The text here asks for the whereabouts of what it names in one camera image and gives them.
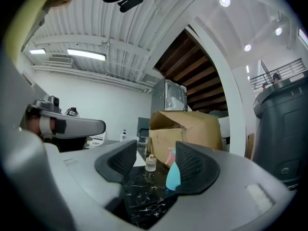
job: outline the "wooden ceiling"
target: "wooden ceiling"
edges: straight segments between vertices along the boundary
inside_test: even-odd
[[[213,62],[186,30],[173,41],[155,68],[165,78],[187,88],[192,110],[208,113],[228,109]]]

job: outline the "ceiling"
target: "ceiling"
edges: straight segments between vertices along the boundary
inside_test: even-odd
[[[188,105],[193,111],[228,109],[214,63],[186,30],[172,42],[155,67],[165,78],[186,87]]]
[[[218,0],[201,1],[206,3],[198,10],[201,13],[189,11],[194,1],[197,0],[144,0],[141,5],[121,13],[115,3],[74,0],[66,7],[49,11],[25,53],[36,71],[76,77],[86,73],[84,78],[150,92],[162,77],[153,67],[155,59],[164,52],[158,55],[156,52],[166,50],[177,37],[168,37],[166,41],[167,33],[184,12],[190,13],[185,18],[185,26],[198,13],[197,20],[206,25],[207,33],[227,58],[241,54],[246,43],[262,42],[277,25],[287,23],[283,14],[257,0],[231,0],[228,8],[221,7]],[[29,52],[40,48],[47,54]],[[107,60],[73,56],[74,63],[69,69],[47,62],[55,54],[67,57],[68,48],[105,53]]]

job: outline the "pink object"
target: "pink object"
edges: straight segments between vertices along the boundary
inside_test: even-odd
[[[168,150],[169,150],[169,157],[165,162],[165,164],[171,166],[175,162],[175,148],[169,147]]]

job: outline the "white ceiling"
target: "white ceiling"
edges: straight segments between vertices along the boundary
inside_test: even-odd
[[[221,7],[218,0],[199,0],[199,4],[206,6],[192,9],[196,1],[144,0],[138,7],[121,13],[115,3],[74,0],[67,7],[50,10],[25,53],[36,69],[53,72],[57,70],[48,69],[45,63],[51,54],[66,55],[68,48],[105,53],[105,62],[74,56],[73,68],[108,75],[120,84],[135,82],[140,85],[137,90],[148,91],[161,78],[153,66],[178,35],[177,32],[167,37],[180,24],[179,19],[183,23],[178,26],[180,33],[198,15],[226,58],[243,52],[247,43],[265,41],[278,25],[287,29],[286,16],[279,17],[277,10],[257,0],[231,0],[228,8]],[[29,53],[39,48],[44,48],[47,54]]]

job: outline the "person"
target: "person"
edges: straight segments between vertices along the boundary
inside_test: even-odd
[[[279,81],[281,81],[281,77],[279,76],[279,74],[273,74],[273,84],[278,83]]]
[[[42,12],[42,9],[66,6],[72,0],[26,0],[20,10],[17,12],[15,18],[13,19],[5,37],[4,45],[5,52],[11,59],[13,65],[17,66],[18,57],[23,46],[23,43],[30,32],[36,19]],[[27,130],[41,135],[39,129],[40,115],[34,114],[32,112],[26,111],[24,128]],[[51,130],[54,128],[54,120],[51,119]]]

